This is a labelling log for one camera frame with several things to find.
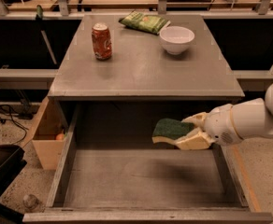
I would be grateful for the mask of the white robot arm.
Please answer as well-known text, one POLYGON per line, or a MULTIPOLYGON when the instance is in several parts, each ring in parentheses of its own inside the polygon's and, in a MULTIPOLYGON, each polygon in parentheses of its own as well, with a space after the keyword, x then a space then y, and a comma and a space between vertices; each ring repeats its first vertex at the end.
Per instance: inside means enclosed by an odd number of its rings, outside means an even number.
POLYGON ((218 106, 183 122, 194 125, 191 132, 175 142, 184 150, 206 149, 213 143, 230 146, 253 137, 273 138, 273 84, 264 99, 218 106))

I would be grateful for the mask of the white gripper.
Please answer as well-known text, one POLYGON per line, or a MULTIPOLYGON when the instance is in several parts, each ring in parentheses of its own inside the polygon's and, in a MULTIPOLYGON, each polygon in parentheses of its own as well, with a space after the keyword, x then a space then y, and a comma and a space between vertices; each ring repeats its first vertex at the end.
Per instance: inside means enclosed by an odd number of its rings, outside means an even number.
POLYGON ((231 104, 221 105, 209 113, 200 112, 182 120, 192 123, 195 128, 175 141, 182 150, 208 149, 212 143, 221 146, 238 144, 242 138, 237 134, 231 104))

